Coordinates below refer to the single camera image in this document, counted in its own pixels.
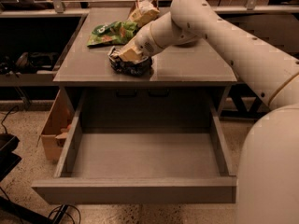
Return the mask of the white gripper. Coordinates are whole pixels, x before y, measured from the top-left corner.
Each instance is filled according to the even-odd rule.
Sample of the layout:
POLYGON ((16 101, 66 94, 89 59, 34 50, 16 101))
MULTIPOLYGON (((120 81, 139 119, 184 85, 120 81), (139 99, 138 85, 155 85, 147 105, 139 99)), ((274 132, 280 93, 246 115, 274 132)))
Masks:
POLYGON ((128 43, 121 47, 113 47, 110 51, 110 58, 115 61, 140 63, 164 50, 155 41, 152 31, 152 22, 143 26, 132 39, 133 43, 128 43))

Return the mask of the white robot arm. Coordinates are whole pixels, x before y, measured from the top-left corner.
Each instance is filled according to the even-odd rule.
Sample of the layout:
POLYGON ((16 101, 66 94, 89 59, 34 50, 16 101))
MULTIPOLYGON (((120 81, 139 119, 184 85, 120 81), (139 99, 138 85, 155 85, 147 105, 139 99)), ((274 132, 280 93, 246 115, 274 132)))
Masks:
POLYGON ((249 131, 240 155, 236 224, 299 224, 299 63, 221 19, 206 0, 173 0, 115 56, 152 57, 203 37, 270 111, 249 131))

